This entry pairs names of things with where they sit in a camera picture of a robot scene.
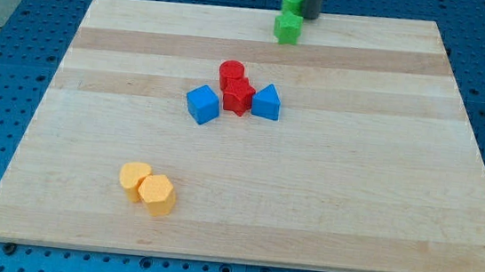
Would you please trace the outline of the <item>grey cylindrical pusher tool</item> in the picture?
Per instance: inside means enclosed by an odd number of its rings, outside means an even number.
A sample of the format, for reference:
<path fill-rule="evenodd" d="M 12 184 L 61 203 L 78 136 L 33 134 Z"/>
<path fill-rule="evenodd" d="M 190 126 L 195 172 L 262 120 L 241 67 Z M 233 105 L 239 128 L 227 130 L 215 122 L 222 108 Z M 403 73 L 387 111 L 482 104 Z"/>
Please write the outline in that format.
<path fill-rule="evenodd" d="M 304 19 L 315 20 L 318 19 L 322 13 L 323 0 L 304 0 L 302 4 L 302 17 Z"/>

